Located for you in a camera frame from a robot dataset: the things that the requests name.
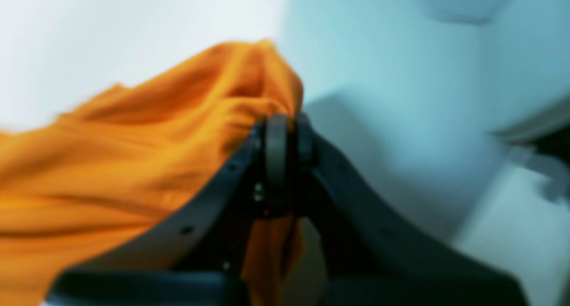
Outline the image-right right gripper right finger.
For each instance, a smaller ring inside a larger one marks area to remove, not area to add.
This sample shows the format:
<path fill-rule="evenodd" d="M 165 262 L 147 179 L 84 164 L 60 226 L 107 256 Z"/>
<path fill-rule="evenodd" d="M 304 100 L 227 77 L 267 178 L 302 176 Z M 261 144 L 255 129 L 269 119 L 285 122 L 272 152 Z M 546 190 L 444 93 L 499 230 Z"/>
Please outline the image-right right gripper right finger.
<path fill-rule="evenodd" d="M 412 225 L 295 116 L 295 213 L 320 234 L 324 306 L 526 306 L 517 281 Z"/>

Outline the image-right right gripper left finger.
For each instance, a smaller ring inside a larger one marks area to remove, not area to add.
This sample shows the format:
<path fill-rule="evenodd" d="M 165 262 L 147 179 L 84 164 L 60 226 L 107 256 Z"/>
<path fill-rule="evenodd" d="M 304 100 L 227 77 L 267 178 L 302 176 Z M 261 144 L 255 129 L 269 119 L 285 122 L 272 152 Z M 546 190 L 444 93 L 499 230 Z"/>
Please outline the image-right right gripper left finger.
<path fill-rule="evenodd" d="M 63 271 L 47 306 L 249 306 L 241 279 L 254 221 L 290 212 L 288 118 L 254 125 L 187 204 L 139 237 Z"/>

